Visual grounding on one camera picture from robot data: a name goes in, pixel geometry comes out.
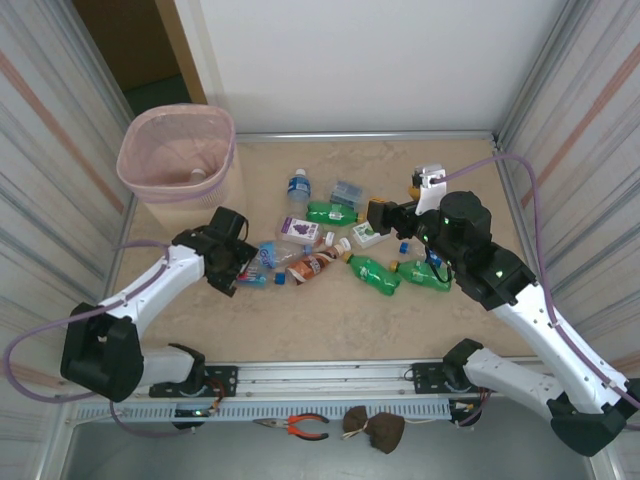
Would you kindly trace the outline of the small white green box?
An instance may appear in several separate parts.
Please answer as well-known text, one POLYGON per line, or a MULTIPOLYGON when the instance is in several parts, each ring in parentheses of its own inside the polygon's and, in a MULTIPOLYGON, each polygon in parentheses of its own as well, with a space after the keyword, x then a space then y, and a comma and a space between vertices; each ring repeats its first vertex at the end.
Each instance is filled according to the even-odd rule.
POLYGON ((368 249, 389 238, 389 234, 382 235, 375 232, 368 221, 360 223, 351 229, 351 239, 357 249, 368 249))

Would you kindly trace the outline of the red flower label bottle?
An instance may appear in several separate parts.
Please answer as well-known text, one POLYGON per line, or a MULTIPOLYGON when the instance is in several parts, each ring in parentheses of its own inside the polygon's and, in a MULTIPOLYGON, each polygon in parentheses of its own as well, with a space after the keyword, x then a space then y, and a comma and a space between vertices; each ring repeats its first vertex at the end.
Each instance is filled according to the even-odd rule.
POLYGON ((282 287, 288 283, 286 273, 275 269, 268 269, 262 265, 251 264, 236 279, 238 287, 247 287, 264 290, 267 288, 282 287))

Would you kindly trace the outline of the clear bottle grey label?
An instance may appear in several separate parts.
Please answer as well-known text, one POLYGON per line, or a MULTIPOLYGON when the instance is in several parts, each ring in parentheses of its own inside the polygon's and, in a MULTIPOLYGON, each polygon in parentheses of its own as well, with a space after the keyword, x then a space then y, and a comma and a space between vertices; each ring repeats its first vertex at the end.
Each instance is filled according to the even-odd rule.
POLYGON ((350 182, 337 180, 330 188, 329 200, 356 210, 364 200, 364 190, 350 182))

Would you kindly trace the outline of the green Sprite bottle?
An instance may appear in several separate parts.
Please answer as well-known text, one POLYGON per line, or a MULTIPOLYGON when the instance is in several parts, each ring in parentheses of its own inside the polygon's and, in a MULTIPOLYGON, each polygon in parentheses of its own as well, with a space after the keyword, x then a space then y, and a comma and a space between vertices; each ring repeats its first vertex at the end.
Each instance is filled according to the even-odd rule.
POLYGON ((448 267, 438 267, 435 263, 411 260, 394 261, 390 271, 398 274, 403 280, 420 287, 440 292, 451 290, 453 273, 448 267))
POLYGON ((325 225, 347 226, 363 223, 365 214, 338 203, 310 201, 307 205, 306 220, 325 225))
POLYGON ((398 275, 369 256, 346 253, 343 260, 356 278, 385 296, 393 296, 401 283, 398 275))

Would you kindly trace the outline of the grape juice bottle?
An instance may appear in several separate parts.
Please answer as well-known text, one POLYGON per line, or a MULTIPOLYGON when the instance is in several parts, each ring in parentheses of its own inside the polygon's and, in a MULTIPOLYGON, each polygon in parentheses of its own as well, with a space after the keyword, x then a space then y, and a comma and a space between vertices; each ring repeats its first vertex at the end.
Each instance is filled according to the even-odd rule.
POLYGON ((307 245, 313 248, 331 247, 335 243, 335 233, 323 225, 294 216, 284 216, 275 230, 278 239, 307 245))

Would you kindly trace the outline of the brown coffee drink bottle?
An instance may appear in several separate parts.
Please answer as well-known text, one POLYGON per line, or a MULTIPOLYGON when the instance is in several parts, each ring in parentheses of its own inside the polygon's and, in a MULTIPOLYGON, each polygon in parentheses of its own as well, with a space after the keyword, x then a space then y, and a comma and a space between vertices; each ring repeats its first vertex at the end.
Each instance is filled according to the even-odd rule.
POLYGON ((311 253, 285 269, 286 280, 295 286, 305 284, 322 273, 331 263, 346 253, 341 245, 311 253))

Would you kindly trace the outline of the blue label bottle white cap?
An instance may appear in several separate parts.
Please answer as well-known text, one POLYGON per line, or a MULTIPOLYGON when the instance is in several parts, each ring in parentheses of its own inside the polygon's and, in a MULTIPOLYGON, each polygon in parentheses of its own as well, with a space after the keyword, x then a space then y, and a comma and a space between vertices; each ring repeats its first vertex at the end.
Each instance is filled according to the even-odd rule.
POLYGON ((299 168, 289 178, 287 198, 294 204, 306 205, 311 197, 311 182, 305 169, 299 168))

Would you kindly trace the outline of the beige ribbed waste bin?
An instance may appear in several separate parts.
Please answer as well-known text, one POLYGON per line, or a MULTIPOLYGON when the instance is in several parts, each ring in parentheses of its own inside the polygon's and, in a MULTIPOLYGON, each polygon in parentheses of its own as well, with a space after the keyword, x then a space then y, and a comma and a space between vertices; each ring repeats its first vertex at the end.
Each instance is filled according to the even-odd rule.
POLYGON ((218 207, 246 213, 246 195, 239 155, 234 152, 224 177, 214 175, 200 183, 180 187, 173 196, 161 201, 144 202, 156 220, 170 233, 177 234, 208 224, 218 207))

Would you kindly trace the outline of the grey metal shelf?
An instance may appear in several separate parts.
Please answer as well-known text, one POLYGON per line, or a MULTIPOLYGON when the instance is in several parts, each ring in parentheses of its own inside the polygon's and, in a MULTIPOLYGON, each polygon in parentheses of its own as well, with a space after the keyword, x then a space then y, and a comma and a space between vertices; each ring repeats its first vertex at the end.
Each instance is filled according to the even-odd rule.
POLYGON ((78 427, 62 480, 594 480, 537 415, 493 398, 471 428, 408 425, 390 454, 340 423, 306 424, 329 439, 308 442, 252 422, 210 423, 193 435, 136 438, 109 423, 78 427))

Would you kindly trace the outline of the brown cloth bundle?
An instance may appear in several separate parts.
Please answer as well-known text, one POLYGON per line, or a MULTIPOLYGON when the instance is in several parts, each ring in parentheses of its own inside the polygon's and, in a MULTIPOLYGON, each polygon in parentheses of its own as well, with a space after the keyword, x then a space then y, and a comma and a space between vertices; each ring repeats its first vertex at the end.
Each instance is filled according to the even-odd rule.
POLYGON ((405 430, 402 416, 381 412, 370 417, 365 406, 349 409, 342 420, 343 439, 360 433, 369 437, 373 448, 384 454, 392 453, 399 445, 405 430))

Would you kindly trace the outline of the brown wooden door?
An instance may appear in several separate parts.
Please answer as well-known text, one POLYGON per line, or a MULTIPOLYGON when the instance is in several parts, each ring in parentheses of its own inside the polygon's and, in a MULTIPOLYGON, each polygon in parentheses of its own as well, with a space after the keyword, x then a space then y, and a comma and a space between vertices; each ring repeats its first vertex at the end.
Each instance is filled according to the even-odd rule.
POLYGON ((205 104, 178 0, 71 0, 131 108, 205 104))

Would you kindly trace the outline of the aluminium table edge rail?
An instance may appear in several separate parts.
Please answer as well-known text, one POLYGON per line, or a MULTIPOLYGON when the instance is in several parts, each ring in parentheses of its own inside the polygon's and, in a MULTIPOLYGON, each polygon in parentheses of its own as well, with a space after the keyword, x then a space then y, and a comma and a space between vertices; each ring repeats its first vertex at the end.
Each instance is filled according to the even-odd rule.
POLYGON ((487 130, 415 130, 367 132, 241 133, 236 135, 237 144, 431 140, 482 140, 493 142, 494 134, 491 131, 487 130))

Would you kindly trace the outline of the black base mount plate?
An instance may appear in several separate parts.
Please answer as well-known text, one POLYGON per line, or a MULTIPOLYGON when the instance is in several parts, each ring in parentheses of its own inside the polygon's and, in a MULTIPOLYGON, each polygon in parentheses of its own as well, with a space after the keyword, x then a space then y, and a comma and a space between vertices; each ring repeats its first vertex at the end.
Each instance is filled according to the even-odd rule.
POLYGON ((185 384, 159 383, 149 387, 151 398, 219 398, 235 397, 238 385, 237 366, 206 366, 204 383, 192 393, 185 384))
POLYGON ((443 362, 412 364, 410 379, 416 394, 479 394, 482 390, 471 383, 461 367, 443 362))

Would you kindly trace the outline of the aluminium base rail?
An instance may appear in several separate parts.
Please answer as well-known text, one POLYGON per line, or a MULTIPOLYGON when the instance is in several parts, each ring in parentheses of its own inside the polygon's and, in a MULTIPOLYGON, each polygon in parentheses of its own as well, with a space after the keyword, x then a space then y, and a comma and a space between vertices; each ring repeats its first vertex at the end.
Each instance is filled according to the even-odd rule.
MULTIPOLYGON (((442 361, 245 362, 215 366, 239 368, 236 396, 227 398, 294 401, 414 396, 416 393, 410 379, 410 368, 412 364, 420 362, 442 361)), ((198 360, 153 360, 144 367, 139 377, 125 377, 123 398, 151 398, 148 395, 149 387, 159 383, 185 384, 187 392, 192 393, 203 385, 205 367, 211 365, 214 364, 198 360)))

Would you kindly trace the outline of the orange handled pliers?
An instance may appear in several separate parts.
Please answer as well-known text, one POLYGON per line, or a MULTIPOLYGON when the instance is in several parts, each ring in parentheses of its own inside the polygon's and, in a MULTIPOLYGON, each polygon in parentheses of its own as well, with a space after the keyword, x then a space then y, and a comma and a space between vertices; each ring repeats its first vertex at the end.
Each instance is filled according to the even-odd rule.
POLYGON ((293 435, 304 441, 316 442, 316 441, 326 440, 329 438, 328 433, 309 433, 309 432, 300 430, 297 427, 297 424, 304 421, 318 421, 323 424, 329 423, 329 420, 326 417, 316 413, 303 413, 300 415, 288 416, 287 418, 254 419, 253 423, 262 425, 268 428, 286 430, 289 435, 293 435))

